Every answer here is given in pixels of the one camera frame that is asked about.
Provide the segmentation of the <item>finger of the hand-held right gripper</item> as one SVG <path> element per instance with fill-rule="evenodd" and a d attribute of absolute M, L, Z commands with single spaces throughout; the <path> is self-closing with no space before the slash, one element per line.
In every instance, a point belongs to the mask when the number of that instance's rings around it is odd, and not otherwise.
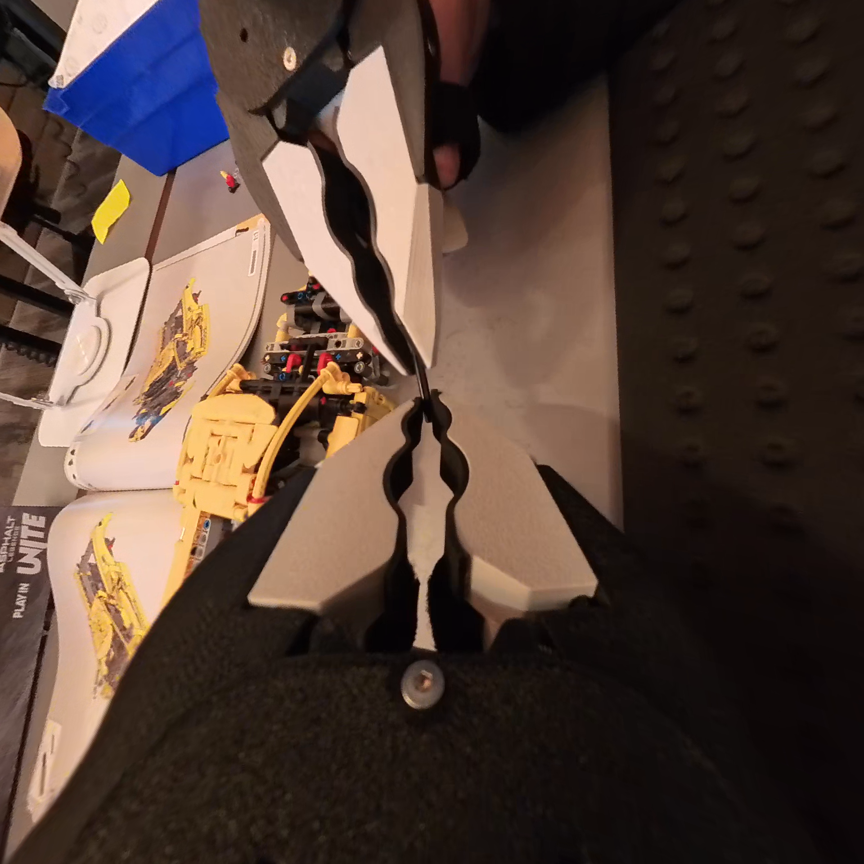
<path fill-rule="evenodd" d="M 354 220 L 355 204 L 370 216 L 360 183 L 339 157 L 311 144 L 278 143 L 263 167 L 307 268 L 395 369 L 413 375 L 388 274 Z"/>
<path fill-rule="evenodd" d="M 389 307 L 422 368 L 437 361 L 444 200 L 416 173 L 383 47 L 349 73 L 337 109 L 340 155 L 372 205 L 373 244 L 391 279 Z"/>

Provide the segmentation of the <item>yellow brick car model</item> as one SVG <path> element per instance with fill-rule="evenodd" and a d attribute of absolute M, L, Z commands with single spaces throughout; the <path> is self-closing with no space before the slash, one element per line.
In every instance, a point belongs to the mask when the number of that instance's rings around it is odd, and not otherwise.
<path fill-rule="evenodd" d="M 389 383 L 383 357 L 315 275 L 280 301 L 263 377 L 235 364 L 193 409 L 174 486 L 170 589 L 202 560 L 214 520 L 243 523 L 287 483 L 304 436 L 329 458 L 394 411 L 376 388 Z"/>

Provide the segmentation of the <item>grey desk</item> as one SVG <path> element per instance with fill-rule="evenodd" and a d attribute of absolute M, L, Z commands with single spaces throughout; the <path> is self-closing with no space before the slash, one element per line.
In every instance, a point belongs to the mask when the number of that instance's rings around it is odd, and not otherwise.
<path fill-rule="evenodd" d="M 547 121 L 510 138 L 484 129 L 481 161 L 453 198 L 468 247 L 441 269 L 439 360 L 433 386 L 469 405 L 540 462 L 552 465 L 604 515 L 621 524 L 621 436 L 612 255 L 608 93 L 587 85 Z M 85 278 L 133 258 L 153 265 L 257 212 L 246 188 L 223 189 L 228 142 L 155 177 L 125 157 L 106 181 L 125 180 L 132 204 Z M 468 363 L 485 384 L 463 377 Z M 68 504 L 76 497 L 65 451 L 33 439 L 14 504 Z M 431 648 L 426 582 L 443 550 L 446 488 L 415 481 L 408 507 L 410 560 L 421 581 L 416 645 Z M 26 789 L 57 678 L 54 610 L 42 626 L 40 669 L 13 799 L 5 862 L 33 827 Z"/>

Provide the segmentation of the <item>white dotted sheet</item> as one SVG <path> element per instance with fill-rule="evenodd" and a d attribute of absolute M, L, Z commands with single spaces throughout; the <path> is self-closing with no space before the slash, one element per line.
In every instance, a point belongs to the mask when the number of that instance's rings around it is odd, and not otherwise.
<path fill-rule="evenodd" d="M 63 89 L 107 51 L 157 1 L 79 1 L 49 86 Z"/>

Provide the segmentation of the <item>toy car set box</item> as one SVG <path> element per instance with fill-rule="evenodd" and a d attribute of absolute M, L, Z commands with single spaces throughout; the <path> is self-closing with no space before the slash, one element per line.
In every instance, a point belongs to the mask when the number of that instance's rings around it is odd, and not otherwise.
<path fill-rule="evenodd" d="M 1 816 L 11 805 L 51 588 L 49 531 L 59 507 L 1 508 Z"/>

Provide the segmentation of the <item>yellow sticky note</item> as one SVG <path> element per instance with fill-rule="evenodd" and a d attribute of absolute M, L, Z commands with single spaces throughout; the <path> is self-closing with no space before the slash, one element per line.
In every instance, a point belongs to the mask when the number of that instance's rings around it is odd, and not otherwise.
<path fill-rule="evenodd" d="M 92 233 L 100 244 L 105 244 L 114 225 L 131 205 L 131 191 L 124 180 L 118 180 L 94 211 Z"/>

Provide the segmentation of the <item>white document stand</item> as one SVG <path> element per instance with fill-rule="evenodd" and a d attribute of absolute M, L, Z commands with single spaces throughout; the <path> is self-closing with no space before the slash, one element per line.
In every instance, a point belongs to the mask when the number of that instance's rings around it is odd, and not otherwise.
<path fill-rule="evenodd" d="M 2 326 L 2 347 L 53 368 L 45 396 L 2 392 L 2 400 L 37 410 L 37 439 L 46 448 L 68 448 L 122 378 L 144 306 L 151 265 L 144 257 L 78 285 L 16 230 L 1 224 L 2 247 L 47 277 L 60 295 L 2 277 L 2 295 L 67 323 L 63 340 L 48 340 Z"/>

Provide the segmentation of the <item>blue storage bin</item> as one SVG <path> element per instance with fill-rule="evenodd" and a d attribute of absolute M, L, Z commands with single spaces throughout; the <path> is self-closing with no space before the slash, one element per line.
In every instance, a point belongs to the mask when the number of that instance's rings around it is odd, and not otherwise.
<path fill-rule="evenodd" d="M 163 176 L 228 139 L 216 93 L 198 2 L 157 1 L 43 107 Z"/>

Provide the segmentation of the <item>instruction booklet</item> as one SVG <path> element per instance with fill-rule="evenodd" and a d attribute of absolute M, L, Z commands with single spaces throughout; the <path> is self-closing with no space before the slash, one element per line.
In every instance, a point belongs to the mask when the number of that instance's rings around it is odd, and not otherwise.
<path fill-rule="evenodd" d="M 261 314 L 270 226 L 257 215 L 150 270 L 132 334 L 65 453 L 81 493 L 54 517 L 47 567 L 58 666 L 26 806 L 35 825 L 85 757 L 132 658 L 175 590 L 175 487 L 193 410 L 241 359 Z"/>

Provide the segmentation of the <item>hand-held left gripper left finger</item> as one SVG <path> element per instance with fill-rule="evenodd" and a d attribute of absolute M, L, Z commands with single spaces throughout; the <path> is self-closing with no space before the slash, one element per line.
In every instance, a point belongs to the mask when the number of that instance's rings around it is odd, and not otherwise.
<path fill-rule="evenodd" d="M 372 652 L 413 647 L 419 581 L 400 498 L 422 431 L 415 398 L 318 465 L 248 595 L 252 606 L 328 619 Z"/>

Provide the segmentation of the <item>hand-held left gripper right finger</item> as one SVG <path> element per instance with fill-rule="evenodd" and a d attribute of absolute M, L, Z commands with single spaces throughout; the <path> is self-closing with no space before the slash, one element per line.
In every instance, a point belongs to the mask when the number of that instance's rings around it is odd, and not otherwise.
<path fill-rule="evenodd" d="M 440 652 L 480 652 L 507 621 L 591 598 L 597 576 L 534 460 L 462 405 L 429 402 L 451 493 L 427 584 Z"/>

